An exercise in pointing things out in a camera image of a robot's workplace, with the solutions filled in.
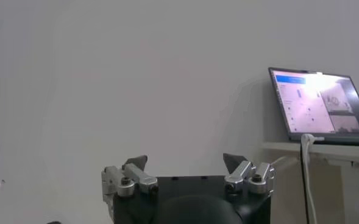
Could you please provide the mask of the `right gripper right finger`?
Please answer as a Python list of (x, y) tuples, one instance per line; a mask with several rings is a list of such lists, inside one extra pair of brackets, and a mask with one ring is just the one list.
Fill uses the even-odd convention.
[(271, 194), (274, 182), (274, 168), (270, 163), (256, 166), (244, 156), (223, 154), (223, 161), (229, 172), (224, 177), (224, 187), (230, 194), (239, 194), (245, 187), (252, 194)]

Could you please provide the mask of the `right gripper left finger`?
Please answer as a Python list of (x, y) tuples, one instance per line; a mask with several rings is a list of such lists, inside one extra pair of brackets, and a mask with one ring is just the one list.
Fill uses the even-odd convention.
[(148, 161), (147, 155), (129, 158), (120, 168), (108, 166), (101, 172), (102, 199), (110, 201), (115, 195), (131, 197), (136, 187), (144, 194), (158, 191), (158, 179), (148, 175), (144, 169)]

